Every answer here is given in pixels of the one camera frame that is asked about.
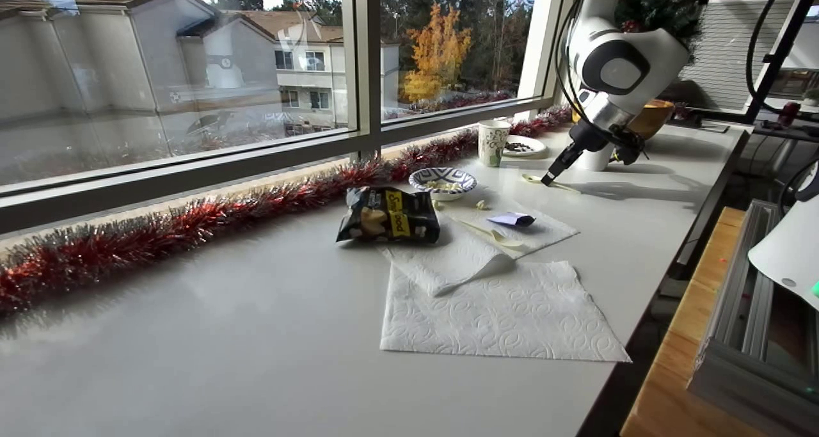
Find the white plastic spoon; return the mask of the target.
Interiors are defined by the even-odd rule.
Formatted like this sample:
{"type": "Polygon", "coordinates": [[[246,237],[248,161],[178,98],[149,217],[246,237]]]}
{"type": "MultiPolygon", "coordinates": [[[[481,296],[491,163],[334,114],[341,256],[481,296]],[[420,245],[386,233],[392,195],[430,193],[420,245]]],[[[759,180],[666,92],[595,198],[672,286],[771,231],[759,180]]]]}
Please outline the white plastic spoon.
{"type": "MultiPolygon", "coordinates": [[[[523,173],[523,175],[521,175],[521,177],[524,179],[524,181],[527,181],[529,183],[544,184],[541,177],[535,177],[534,175],[529,175],[529,174],[525,174],[525,173],[523,173]]],[[[573,188],[571,188],[569,186],[565,186],[565,184],[561,184],[561,183],[558,183],[558,182],[555,182],[555,181],[551,181],[549,184],[545,184],[545,186],[550,187],[550,188],[555,188],[555,189],[566,190],[566,191],[571,192],[573,194],[578,194],[578,195],[581,194],[581,192],[579,190],[573,189],[573,188]]]]}

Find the green patterned paper cup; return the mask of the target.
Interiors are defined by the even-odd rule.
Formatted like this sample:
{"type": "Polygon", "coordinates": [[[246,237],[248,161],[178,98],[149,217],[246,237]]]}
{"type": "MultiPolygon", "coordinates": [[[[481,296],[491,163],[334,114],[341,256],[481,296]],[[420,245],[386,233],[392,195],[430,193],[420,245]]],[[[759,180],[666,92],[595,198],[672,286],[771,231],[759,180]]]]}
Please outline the green patterned paper cup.
{"type": "Polygon", "coordinates": [[[500,167],[511,127],[505,120],[480,120],[477,142],[480,163],[488,168],[500,167]]]}

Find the stand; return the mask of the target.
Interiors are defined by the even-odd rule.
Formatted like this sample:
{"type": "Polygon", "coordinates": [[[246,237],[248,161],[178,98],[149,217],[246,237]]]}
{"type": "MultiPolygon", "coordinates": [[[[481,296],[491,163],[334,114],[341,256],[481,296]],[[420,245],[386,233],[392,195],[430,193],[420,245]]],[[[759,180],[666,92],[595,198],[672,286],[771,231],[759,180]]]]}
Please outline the stand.
{"type": "Polygon", "coordinates": [[[754,24],[754,29],[752,29],[745,56],[745,85],[750,98],[745,117],[751,123],[758,118],[762,110],[772,115],[781,113],[781,108],[772,107],[772,105],[767,104],[770,87],[774,84],[776,76],[790,54],[801,29],[801,25],[804,23],[804,18],[808,14],[811,5],[813,5],[813,1],[814,0],[798,0],[796,5],[793,6],[793,13],[790,15],[786,25],[784,25],[784,31],[780,32],[778,40],[775,41],[774,49],[772,52],[763,55],[760,59],[760,63],[763,64],[763,67],[761,68],[761,78],[758,78],[754,73],[756,46],[761,34],[761,29],[763,29],[769,12],[776,3],[776,0],[765,1],[758,15],[758,19],[754,24]]]}

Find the wooden bowl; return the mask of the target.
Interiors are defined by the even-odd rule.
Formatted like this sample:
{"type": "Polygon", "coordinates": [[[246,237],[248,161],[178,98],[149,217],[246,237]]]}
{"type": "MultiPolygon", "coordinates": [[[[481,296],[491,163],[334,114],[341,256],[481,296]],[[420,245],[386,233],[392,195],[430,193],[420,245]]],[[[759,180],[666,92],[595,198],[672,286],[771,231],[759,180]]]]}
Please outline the wooden bowl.
{"type": "Polygon", "coordinates": [[[643,110],[627,125],[643,140],[649,140],[666,125],[675,111],[675,104],[667,100],[653,99],[644,105],[643,110]]]}

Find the flat white paper towel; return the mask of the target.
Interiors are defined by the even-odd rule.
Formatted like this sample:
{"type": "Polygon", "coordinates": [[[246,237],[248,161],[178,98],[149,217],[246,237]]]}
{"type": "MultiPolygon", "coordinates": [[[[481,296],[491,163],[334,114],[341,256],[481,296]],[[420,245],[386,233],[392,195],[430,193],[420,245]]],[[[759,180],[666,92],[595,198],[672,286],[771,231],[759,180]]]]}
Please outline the flat white paper towel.
{"type": "Polygon", "coordinates": [[[391,270],[384,351],[630,362],[625,347],[566,261],[521,263],[501,276],[433,297],[391,270]]]}

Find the white plate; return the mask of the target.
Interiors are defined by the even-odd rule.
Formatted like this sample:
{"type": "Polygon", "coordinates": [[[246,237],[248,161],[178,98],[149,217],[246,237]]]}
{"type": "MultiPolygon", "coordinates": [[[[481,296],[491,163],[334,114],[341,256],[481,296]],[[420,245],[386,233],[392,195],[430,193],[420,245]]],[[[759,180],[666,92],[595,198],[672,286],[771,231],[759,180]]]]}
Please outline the white plate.
{"type": "Polygon", "coordinates": [[[524,145],[529,145],[534,150],[532,152],[507,152],[503,149],[502,155],[504,157],[515,157],[515,158],[532,158],[532,157],[542,157],[547,154],[548,148],[544,145],[544,143],[540,142],[537,139],[533,139],[530,137],[524,136],[508,136],[504,146],[508,142],[520,142],[524,143],[524,145]]]}

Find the window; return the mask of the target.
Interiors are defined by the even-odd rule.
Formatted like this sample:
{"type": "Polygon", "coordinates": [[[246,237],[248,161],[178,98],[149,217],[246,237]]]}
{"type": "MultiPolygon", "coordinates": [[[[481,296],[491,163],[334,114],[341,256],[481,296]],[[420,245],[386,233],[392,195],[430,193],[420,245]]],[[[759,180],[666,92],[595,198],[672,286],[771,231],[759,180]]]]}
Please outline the window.
{"type": "MultiPolygon", "coordinates": [[[[691,113],[712,120],[749,122],[750,102],[745,85],[745,56],[754,24],[766,0],[708,0],[700,17],[701,35],[693,64],[686,66],[662,94],[691,113]]],[[[776,0],[761,29],[754,73],[761,78],[760,59],[775,41],[798,0],[776,0]]],[[[814,0],[784,61],[767,104],[782,108],[798,102],[801,110],[819,113],[819,0],[814,0]]]]}
{"type": "Polygon", "coordinates": [[[383,120],[520,98],[536,0],[379,0],[383,120]]]}
{"type": "Polygon", "coordinates": [[[343,128],[343,35],[298,8],[0,0],[0,186],[343,128]]]}

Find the folded white paper towel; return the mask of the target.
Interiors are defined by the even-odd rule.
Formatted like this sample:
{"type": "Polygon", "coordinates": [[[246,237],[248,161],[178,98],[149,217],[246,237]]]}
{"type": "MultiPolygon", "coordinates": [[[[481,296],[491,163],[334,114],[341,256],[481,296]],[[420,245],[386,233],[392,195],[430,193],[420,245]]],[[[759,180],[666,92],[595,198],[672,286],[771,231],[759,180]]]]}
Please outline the folded white paper towel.
{"type": "Polygon", "coordinates": [[[441,236],[434,245],[382,244],[378,250],[404,276],[426,292],[438,297],[462,283],[478,277],[491,276],[514,267],[516,259],[557,242],[579,231],[544,212],[515,202],[493,201],[488,211],[479,211],[466,204],[449,203],[439,215],[441,236]],[[527,228],[492,224],[489,216],[517,212],[535,218],[527,228]],[[507,250],[491,238],[451,219],[461,218],[499,230],[503,235],[526,244],[524,250],[507,250]]]}

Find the white mug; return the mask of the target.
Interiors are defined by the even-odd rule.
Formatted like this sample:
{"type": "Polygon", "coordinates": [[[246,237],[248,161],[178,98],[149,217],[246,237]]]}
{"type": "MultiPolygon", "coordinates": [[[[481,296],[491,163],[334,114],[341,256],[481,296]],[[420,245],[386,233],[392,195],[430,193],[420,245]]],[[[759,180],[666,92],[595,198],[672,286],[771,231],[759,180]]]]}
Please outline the white mug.
{"type": "Polygon", "coordinates": [[[571,169],[577,171],[605,171],[610,163],[614,146],[608,143],[605,147],[597,152],[585,150],[577,157],[577,160],[571,166],[571,169]]]}

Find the red and silver tinsel garland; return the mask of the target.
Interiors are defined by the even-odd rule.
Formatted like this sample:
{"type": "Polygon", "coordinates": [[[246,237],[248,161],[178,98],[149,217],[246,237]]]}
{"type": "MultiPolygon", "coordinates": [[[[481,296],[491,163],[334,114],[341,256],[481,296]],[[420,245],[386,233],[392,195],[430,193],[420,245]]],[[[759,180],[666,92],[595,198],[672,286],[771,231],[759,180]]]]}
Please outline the red and silver tinsel garland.
{"type": "Polygon", "coordinates": [[[162,212],[34,235],[0,257],[0,320],[102,283],[109,276],[195,250],[220,236],[321,209],[349,189],[405,181],[414,171],[462,160],[475,155],[478,148],[479,131],[462,130],[407,146],[395,157],[345,163],[295,182],[197,198],[162,212]]]}

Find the black snack bag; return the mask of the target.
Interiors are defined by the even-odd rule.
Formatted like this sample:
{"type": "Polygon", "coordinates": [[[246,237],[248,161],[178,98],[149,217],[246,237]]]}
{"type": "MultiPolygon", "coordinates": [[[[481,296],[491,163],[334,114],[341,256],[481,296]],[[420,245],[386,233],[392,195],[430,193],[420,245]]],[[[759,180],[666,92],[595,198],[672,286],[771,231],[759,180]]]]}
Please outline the black snack bag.
{"type": "Polygon", "coordinates": [[[347,213],[337,242],[419,242],[436,244],[441,225],[426,192],[363,186],[346,190],[347,213]]]}

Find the green wreath with red berries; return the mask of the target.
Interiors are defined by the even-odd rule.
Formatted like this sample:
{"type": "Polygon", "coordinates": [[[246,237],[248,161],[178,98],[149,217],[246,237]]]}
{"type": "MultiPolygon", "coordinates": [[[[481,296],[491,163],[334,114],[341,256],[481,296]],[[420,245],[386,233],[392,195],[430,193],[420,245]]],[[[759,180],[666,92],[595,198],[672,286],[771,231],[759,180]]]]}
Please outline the green wreath with red berries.
{"type": "Polygon", "coordinates": [[[626,33],[664,29],[684,43],[700,35],[700,0],[618,0],[615,23],[626,33]]]}

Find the blue patterned paper bowl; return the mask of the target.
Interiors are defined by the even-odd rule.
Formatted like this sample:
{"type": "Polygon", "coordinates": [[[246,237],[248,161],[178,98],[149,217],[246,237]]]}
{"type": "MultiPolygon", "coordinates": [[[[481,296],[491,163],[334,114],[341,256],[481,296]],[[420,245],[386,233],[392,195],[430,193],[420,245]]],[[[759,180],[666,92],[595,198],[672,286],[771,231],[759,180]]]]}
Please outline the blue patterned paper bowl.
{"type": "Polygon", "coordinates": [[[428,192],[432,199],[440,202],[453,201],[463,197],[471,190],[477,187],[477,179],[468,172],[458,168],[422,168],[413,172],[408,178],[409,185],[418,191],[428,192]],[[457,194],[438,194],[430,192],[425,189],[422,184],[430,180],[449,180],[450,182],[458,182],[462,185],[463,190],[457,194]]]}

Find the white plastic fork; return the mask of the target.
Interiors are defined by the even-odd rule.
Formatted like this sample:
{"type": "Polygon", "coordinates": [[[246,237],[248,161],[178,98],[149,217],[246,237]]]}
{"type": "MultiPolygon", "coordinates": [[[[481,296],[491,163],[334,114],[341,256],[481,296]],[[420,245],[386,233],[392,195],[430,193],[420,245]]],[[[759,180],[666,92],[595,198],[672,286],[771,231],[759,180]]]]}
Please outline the white plastic fork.
{"type": "Polygon", "coordinates": [[[515,241],[515,239],[509,238],[506,235],[503,235],[499,230],[492,229],[488,226],[482,226],[474,222],[466,221],[461,218],[455,218],[451,216],[451,219],[467,226],[469,229],[474,231],[480,232],[483,235],[488,236],[492,239],[495,244],[500,245],[503,248],[507,248],[507,250],[524,250],[526,248],[526,244],[521,241],[515,241]]]}

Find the purple packet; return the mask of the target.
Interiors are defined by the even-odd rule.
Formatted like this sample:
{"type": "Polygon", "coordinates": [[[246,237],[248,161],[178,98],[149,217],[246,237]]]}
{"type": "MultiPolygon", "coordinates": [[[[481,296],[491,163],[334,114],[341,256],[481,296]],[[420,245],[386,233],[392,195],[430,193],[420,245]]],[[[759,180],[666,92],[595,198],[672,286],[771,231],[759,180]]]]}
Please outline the purple packet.
{"type": "Polygon", "coordinates": [[[505,212],[495,216],[489,216],[488,221],[492,224],[504,225],[515,228],[527,228],[534,224],[535,218],[531,215],[517,212],[505,212]]]}

